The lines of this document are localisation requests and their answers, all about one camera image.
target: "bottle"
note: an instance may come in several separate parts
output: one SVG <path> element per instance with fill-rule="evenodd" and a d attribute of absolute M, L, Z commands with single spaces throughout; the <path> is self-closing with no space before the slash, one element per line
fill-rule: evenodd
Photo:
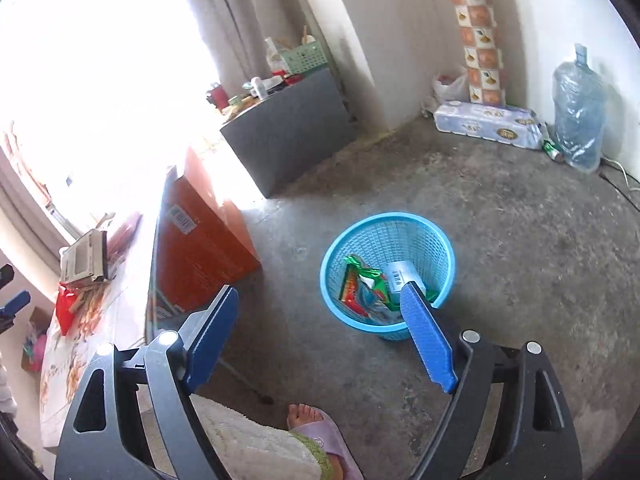
<path fill-rule="evenodd" d="M 587 65 L 587 48 L 576 44 L 575 62 L 554 72 L 554 103 L 558 145 L 578 170 L 592 173 L 600 165 L 606 101 L 602 79 Z"/>
<path fill-rule="evenodd" d="M 229 106 L 229 96 L 218 82 L 211 85 L 211 90 L 207 92 L 207 101 L 220 111 Z"/>
<path fill-rule="evenodd" d="M 264 101 L 267 97 L 269 97 L 267 89 L 264 86 L 261 78 L 259 78 L 258 76 L 254 77 L 253 79 L 251 79 L 251 84 L 254 86 L 255 93 L 258 94 L 258 98 L 260 99 L 260 101 Z"/>

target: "candy wrapper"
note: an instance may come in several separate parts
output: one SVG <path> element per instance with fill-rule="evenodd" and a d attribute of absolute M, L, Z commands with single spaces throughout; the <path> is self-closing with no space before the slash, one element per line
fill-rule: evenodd
<path fill-rule="evenodd" d="M 380 301 L 382 301 L 384 305 L 389 307 L 391 310 L 400 310 L 391 302 L 391 298 L 389 297 L 389 293 L 386 288 L 385 275 L 381 270 L 371 269 L 370 267 L 367 267 L 367 264 L 365 264 L 363 259 L 357 254 L 350 254 L 344 259 L 344 261 L 347 262 L 347 265 L 352 265 L 355 267 L 360 280 L 367 284 L 367 286 L 380 299 Z"/>
<path fill-rule="evenodd" d="M 368 317 L 375 324 L 400 323 L 400 312 L 389 309 L 383 303 L 382 298 L 388 300 L 388 293 L 382 272 L 364 266 L 358 257 L 347 256 L 346 260 L 347 269 L 339 298 L 342 304 L 355 314 Z"/>

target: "white plastic bag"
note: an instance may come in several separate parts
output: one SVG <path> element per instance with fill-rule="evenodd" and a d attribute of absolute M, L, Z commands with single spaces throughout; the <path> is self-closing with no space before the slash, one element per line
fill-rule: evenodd
<path fill-rule="evenodd" d="M 441 72 L 433 78 L 433 91 L 439 104 L 445 101 L 469 102 L 469 76 L 466 68 L 459 66 L 453 70 Z"/>

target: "foot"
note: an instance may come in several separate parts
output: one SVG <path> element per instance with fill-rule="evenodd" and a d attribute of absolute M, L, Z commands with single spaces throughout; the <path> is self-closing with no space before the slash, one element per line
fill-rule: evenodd
<path fill-rule="evenodd" d="M 287 415 L 287 426 L 290 430 L 295 430 L 296 428 L 302 426 L 303 424 L 309 424 L 311 422 L 320 422 L 324 420 L 322 413 L 320 413 L 315 408 L 307 404 L 290 404 L 289 405 L 289 414 Z M 332 480 L 342 480 L 343 472 L 342 465 L 340 464 L 340 459 L 337 455 L 332 453 L 326 454 L 329 459 L 329 463 L 331 467 L 334 469 L 334 476 Z"/>
<path fill-rule="evenodd" d="M 290 430 L 309 424 L 310 422 L 320 422 L 324 420 L 322 413 L 307 404 L 290 404 L 289 415 L 287 415 L 287 426 Z"/>

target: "green plastic basket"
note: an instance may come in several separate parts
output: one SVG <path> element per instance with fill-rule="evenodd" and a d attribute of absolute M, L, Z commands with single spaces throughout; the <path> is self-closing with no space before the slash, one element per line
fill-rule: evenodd
<path fill-rule="evenodd" d="M 279 53 L 291 74 L 303 74 L 327 64 L 320 43 L 313 41 Z"/>

